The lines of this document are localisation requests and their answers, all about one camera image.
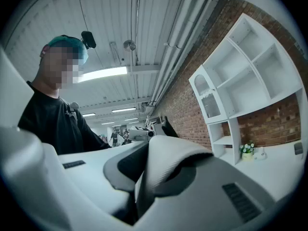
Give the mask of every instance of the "ceiling fixture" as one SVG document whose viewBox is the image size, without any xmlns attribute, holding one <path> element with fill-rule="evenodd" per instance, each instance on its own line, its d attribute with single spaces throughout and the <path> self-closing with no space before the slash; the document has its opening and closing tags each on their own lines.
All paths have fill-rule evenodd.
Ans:
<svg viewBox="0 0 308 231">
<path fill-rule="evenodd" d="M 107 123 L 102 123 L 102 125 L 105 125 L 105 124 L 111 124 L 111 123 L 114 123 L 114 122 L 107 122 Z"/>
<path fill-rule="evenodd" d="M 127 110 L 135 110 L 136 108 L 127 108 L 127 109 L 120 109 L 120 110 L 112 110 L 112 112 L 122 112 Z"/>
<path fill-rule="evenodd" d="M 115 75 L 126 75 L 126 74 L 127 74 L 126 66 L 113 67 L 113 68 L 102 69 L 102 70 L 98 70 L 98 71 L 94 71 L 94 72 L 81 75 L 78 78 L 78 82 L 83 82 L 86 80 L 97 79 L 97 78 L 102 78 L 102 77 L 115 76 Z"/>
<path fill-rule="evenodd" d="M 125 121 L 136 120 L 138 118 L 126 119 Z"/>
<path fill-rule="evenodd" d="M 95 113 L 89 113 L 89 114 L 82 114 L 83 117 L 88 117 L 88 116 L 95 116 Z"/>
</svg>

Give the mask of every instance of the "yellow pot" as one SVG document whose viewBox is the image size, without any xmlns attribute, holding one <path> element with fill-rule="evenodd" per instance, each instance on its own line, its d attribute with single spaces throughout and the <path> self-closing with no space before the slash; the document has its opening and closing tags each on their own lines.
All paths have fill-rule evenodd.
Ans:
<svg viewBox="0 0 308 231">
<path fill-rule="evenodd" d="M 253 158 L 254 158 L 253 155 L 254 155 L 254 152 L 242 153 L 242 160 L 243 161 L 252 161 Z"/>
</svg>

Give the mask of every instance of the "ceiling pipe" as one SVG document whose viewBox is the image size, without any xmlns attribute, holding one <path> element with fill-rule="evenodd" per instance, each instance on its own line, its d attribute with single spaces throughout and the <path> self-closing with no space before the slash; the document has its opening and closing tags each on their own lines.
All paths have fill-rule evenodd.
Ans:
<svg viewBox="0 0 308 231">
<path fill-rule="evenodd" d="M 157 79 L 157 82 L 156 82 L 156 85 L 155 85 L 155 88 L 154 88 L 154 92 L 153 92 L 153 95 L 152 95 L 152 98 L 151 98 L 151 103 L 153 103 L 153 101 L 154 101 L 154 96 L 157 93 L 158 87 L 159 87 L 160 82 L 162 80 L 162 77 L 163 77 L 163 74 L 165 72 L 167 63 L 168 63 L 169 58 L 171 56 L 173 47 L 175 46 L 176 40 L 177 40 L 178 35 L 180 33 L 181 27 L 183 25 L 183 22 L 185 20 L 185 17 L 187 15 L 187 12 L 188 12 L 188 9 L 189 9 L 191 2 L 192 2 L 192 0 L 185 0 L 184 3 L 183 3 L 182 10 L 181 10 L 180 15 L 177 19 L 177 22 L 175 24 L 174 31 L 172 33 L 170 42 L 167 45 L 167 51 L 166 51 L 166 54 L 164 56 L 162 66 L 161 66 L 161 69 L 160 69 L 159 74 L 158 74 L 158 79 Z"/>
<path fill-rule="evenodd" d="M 184 46 L 185 41 L 187 40 L 187 37 L 188 37 L 192 27 L 193 27 L 193 24 L 194 24 L 194 22 L 195 22 L 195 20 L 196 20 L 196 18 L 198 16 L 198 13 L 200 12 L 200 10 L 202 8 L 202 5 L 203 5 L 204 1 L 205 0 L 197 0 L 197 2 L 196 2 L 196 5 L 195 5 L 195 7 L 194 7 L 194 9 L 193 9 L 193 11 L 191 13 L 191 16 L 189 17 L 189 20 L 188 20 L 188 22 L 186 24 L 186 27 L 185 27 L 185 29 L 184 29 L 181 37 L 180 37 L 180 41 L 177 44 L 175 52 L 174 52 L 174 54 L 173 54 L 173 56 L 171 58 L 171 61 L 169 63 L 169 67 L 168 67 L 168 69 L 167 69 L 167 71 L 165 73 L 165 76 L 163 78 L 163 82 L 160 85 L 158 92 L 156 93 L 157 97 L 159 96 L 159 94 L 161 93 L 163 87 L 166 84 L 166 81 L 167 81 L 167 79 L 168 79 L 168 77 L 170 75 L 170 72 L 171 72 L 171 70 L 172 70 L 172 68 L 174 66 L 174 63 L 177 60 L 178 55 L 180 54 L 180 52 L 181 52 L 181 50 L 182 50 L 182 48 Z"/>
<path fill-rule="evenodd" d="M 200 25 L 201 22 L 203 21 L 203 18 L 204 18 L 204 16 L 205 16 L 205 13 L 206 13 L 206 11 L 207 11 L 207 9 L 208 9 L 208 7 L 209 7 L 211 1 L 212 1 L 212 0 L 208 0 L 208 1 L 206 2 L 206 5 L 205 5 L 205 7 L 204 7 L 203 10 L 202 10 L 202 13 L 201 13 L 201 15 L 200 15 L 200 17 L 199 17 L 199 19 L 198 19 L 198 21 L 197 21 L 197 23 L 196 23 L 196 25 L 195 25 L 193 31 L 192 31 L 192 33 L 191 33 L 191 35 L 190 35 L 190 37 L 189 37 L 187 43 L 186 43 L 186 46 L 185 46 L 184 50 L 182 51 L 182 53 L 181 53 L 181 55 L 180 55 L 180 58 L 182 58 L 183 55 L 184 55 L 184 53 L 187 51 L 187 48 L 189 47 L 189 45 L 190 45 L 192 39 L 194 38 L 194 36 L 195 36 L 195 34 L 196 34 L 196 31 L 197 31 L 199 25 Z M 163 94 L 165 93 L 166 89 L 168 88 L 169 82 L 170 82 L 171 80 L 173 80 L 173 77 L 175 76 L 175 74 L 177 73 L 177 70 L 178 70 L 179 68 L 180 68 L 180 65 L 177 64 L 176 67 L 174 68 L 172 74 L 169 76 L 169 78 L 168 78 L 168 80 L 167 80 L 167 82 L 166 82 L 166 84 L 165 84 L 165 86 L 164 86 L 162 92 L 159 94 L 158 98 L 156 99 L 156 103 L 158 103 L 158 102 L 160 101 L 160 99 L 162 98 Z"/>
</svg>

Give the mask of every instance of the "small potted plant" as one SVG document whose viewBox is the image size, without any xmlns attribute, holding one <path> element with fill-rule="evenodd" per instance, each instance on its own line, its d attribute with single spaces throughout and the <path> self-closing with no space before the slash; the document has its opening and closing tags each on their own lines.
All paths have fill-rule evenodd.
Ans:
<svg viewBox="0 0 308 231">
<path fill-rule="evenodd" d="M 240 146 L 240 152 L 242 153 L 243 161 L 250 161 L 253 159 L 254 148 L 255 144 L 252 141 Z"/>
</svg>

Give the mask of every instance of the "ceiling light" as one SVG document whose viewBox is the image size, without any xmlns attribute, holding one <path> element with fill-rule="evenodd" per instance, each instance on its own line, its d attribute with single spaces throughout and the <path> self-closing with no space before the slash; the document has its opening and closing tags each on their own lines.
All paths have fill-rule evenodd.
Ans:
<svg viewBox="0 0 308 231">
<path fill-rule="evenodd" d="M 127 108 L 127 109 L 121 109 L 121 110 L 112 110 L 112 112 L 122 112 L 127 110 L 135 110 L 136 108 Z"/>
<path fill-rule="evenodd" d="M 81 75 L 78 78 L 78 82 L 83 82 L 90 79 L 97 79 L 102 77 L 108 77 L 108 76 L 115 76 L 115 75 L 126 75 L 127 69 L 126 67 L 113 67 L 113 68 L 107 68 L 102 69 L 90 73 L 86 73 L 84 75 Z"/>
<path fill-rule="evenodd" d="M 105 124 L 111 124 L 111 123 L 114 123 L 114 122 L 107 122 L 107 123 L 102 123 L 102 125 L 105 125 Z"/>
<path fill-rule="evenodd" d="M 126 119 L 125 121 L 136 120 L 138 118 Z"/>
<path fill-rule="evenodd" d="M 90 113 L 90 114 L 82 114 L 83 117 L 88 117 L 88 116 L 95 116 L 95 113 Z"/>
</svg>

